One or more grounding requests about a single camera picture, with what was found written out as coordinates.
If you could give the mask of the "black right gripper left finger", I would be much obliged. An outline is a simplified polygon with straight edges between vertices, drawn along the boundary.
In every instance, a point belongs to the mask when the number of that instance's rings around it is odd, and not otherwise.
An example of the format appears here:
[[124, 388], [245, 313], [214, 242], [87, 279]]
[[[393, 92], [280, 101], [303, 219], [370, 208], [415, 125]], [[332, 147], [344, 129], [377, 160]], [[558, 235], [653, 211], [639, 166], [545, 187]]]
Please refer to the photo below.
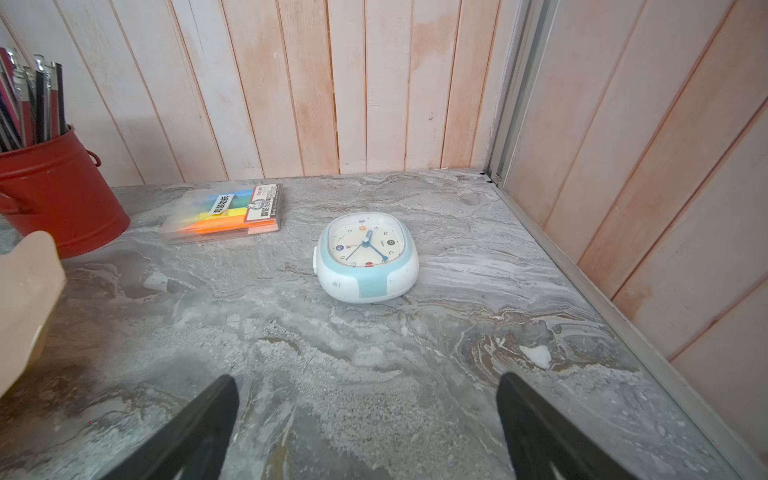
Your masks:
[[217, 479], [239, 408], [235, 379], [222, 375], [105, 479]]

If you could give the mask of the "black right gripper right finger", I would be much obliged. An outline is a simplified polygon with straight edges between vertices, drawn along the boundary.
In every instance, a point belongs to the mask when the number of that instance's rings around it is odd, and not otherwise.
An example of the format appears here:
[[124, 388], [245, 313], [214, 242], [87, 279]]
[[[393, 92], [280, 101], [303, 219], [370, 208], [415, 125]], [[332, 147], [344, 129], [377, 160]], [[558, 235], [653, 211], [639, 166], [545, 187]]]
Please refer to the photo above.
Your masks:
[[496, 404], [518, 479], [633, 479], [519, 375], [501, 376]]

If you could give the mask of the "pink scalloped fruit bowl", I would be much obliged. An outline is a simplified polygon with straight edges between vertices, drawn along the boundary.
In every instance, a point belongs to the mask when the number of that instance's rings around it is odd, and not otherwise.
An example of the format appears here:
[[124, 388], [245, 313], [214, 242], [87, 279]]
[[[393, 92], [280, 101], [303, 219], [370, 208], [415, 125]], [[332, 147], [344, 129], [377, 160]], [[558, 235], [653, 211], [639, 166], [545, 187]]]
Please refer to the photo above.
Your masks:
[[1, 256], [1, 393], [42, 354], [66, 284], [53, 237], [33, 232]]

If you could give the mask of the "pack of coloured highlighters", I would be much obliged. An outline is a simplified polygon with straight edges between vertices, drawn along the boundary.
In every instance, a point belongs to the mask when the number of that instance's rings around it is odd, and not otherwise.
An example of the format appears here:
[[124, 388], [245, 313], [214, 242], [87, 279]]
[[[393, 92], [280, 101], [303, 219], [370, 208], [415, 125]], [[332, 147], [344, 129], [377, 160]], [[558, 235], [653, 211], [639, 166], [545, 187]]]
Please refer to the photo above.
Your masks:
[[185, 193], [159, 233], [172, 242], [208, 241], [276, 232], [280, 228], [282, 185]]

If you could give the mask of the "white and teal alarm clock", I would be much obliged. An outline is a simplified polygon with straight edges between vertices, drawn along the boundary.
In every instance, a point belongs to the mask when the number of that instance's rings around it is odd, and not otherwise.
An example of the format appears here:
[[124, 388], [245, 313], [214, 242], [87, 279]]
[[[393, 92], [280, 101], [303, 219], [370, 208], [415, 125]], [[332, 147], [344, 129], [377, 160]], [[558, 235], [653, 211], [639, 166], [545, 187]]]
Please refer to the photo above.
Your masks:
[[323, 290], [350, 304], [380, 303], [416, 284], [419, 259], [406, 225], [383, 212], [342, 215], [328, 223], [313, 252]]

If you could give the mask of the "red metal pencil bucket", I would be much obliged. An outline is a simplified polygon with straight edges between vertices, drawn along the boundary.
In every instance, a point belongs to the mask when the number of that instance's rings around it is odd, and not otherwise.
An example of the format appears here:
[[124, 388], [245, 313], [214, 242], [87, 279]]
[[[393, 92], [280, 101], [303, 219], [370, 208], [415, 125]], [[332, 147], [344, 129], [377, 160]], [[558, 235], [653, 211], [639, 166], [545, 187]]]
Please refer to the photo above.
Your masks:
[[50, 234], [62, 259], [94, 251], [130, 225], [100, 166], [73, 128], [45, 143], [5, 152], [1, 215], [22, 236]]

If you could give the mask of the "bundle of pencils and pens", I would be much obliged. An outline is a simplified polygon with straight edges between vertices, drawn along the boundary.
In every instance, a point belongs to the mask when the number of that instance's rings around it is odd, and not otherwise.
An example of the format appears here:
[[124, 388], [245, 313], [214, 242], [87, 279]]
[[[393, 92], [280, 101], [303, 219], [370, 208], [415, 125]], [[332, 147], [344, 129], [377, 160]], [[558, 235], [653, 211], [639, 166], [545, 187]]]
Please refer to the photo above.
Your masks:
[[63, 67], [34, 55], [31, 67], [18, 52], [1, 49], [1, 152], [46, 143], [70, 131], [65, 116]]

